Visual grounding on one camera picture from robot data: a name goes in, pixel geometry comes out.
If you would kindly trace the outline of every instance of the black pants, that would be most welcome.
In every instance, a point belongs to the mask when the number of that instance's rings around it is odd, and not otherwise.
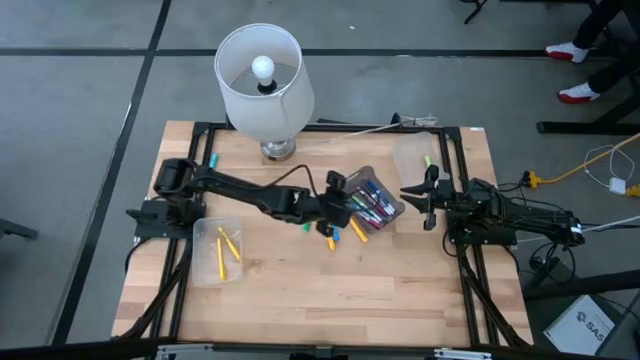
[[[580,49],[589,49],[593,46],[602,30],[621,10],[622,0],[602,0],[580,26],[578,35],[573,40],[573,45]],[[639,67],[640,44],[636,44],[620,60],[591,75],[589,87],[591,90],[602,94]]]

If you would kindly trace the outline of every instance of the yellow pencil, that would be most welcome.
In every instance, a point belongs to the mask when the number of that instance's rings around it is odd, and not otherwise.
[[[218,238],[218,267],[220,268],[220,280],[227,280],[227,272],[224,269],[224,261],[222,261],[222,241]]]
[[[222,236],[224,236],[224,239],[227,240],[227,244],[231,248],[231,252],[233,252],[233,255],[235,255],[236,260],[240,261],[240,252],[233,245],[233,243],[231,242],[231,239],[229,239],[229,237],[227,236],[227,233],[225,233],[224,230],[222,230],[221,226],[218,226],[218,231],[220,231],[220,234],[222,234]]]
[[[333,236],[329,236],[327,238],[327,241],[329,242],[329,249],[331,249],[331,251],[336,249],[336,242],[333,240]]]
[[[353,218],[349,220],[349,224],[351,224],[351,227],[353,227],[353,230],[356,232],[356,234],[358,234],[358,237],[360,238],[360,240],[362,240],[363,243],[369,241],[369,239],[367,239],[367,236],[364,234],[364,231],[360,229],[360,226],[358,226]]]

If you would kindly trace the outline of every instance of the clear plastic box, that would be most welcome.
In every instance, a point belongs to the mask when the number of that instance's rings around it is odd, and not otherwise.
[[[439,155],[439,147],[434,147],[433,138],[431,133],[423,131],[404,135],[396,140],[393,148],[393,162],[396,163],[403,187],[424,182],[424,173],[427,171],[425,156],[429,157],[431,164],[440,168],[440,179],[449,179],[449,174],[445,173],[440,166],[442,156]]]
[[[358,198],[366,211],[356,211],[353,218],[367,234],[374,234],[389,225],[404,212],[404,204],[397,201],[376,177],[371,166],[364,166],[349,175],[344,191]],[[360,203],[352,203],[352,208],[362,208]],[[391,207],[392,213],[385,212]]]
[[[222,228],[240,255],[240,261],[234,255]],[[222,259],[226,279],[220,278],[218,263],[218,238],[222,249]],[[242,278],[243,268],[242,225],[238,218],[204,218],[193,225],[193,256],[191,260],[191,281],[196,286],[212,286],[237,281]]]

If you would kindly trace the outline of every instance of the lamp base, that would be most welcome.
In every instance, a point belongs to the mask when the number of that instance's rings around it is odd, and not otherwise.
[[[296,139],[284,141],[261,142],[262,153],[272,161],[284,161],[290,158],[296,151]]]

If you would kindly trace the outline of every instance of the red and white sneaker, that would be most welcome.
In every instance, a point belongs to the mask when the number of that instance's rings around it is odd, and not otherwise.
[[[589,83],[580,84],[565,89],[558,93],[558,99],[566,104],[584,104],[600,97],[600,94],[591,90]]]
[[[547,46],[544,52],[552,59],[569,60],[574,64],[584,61],[589,53],[589,49],[580,49],[575,47],[572,42]]]

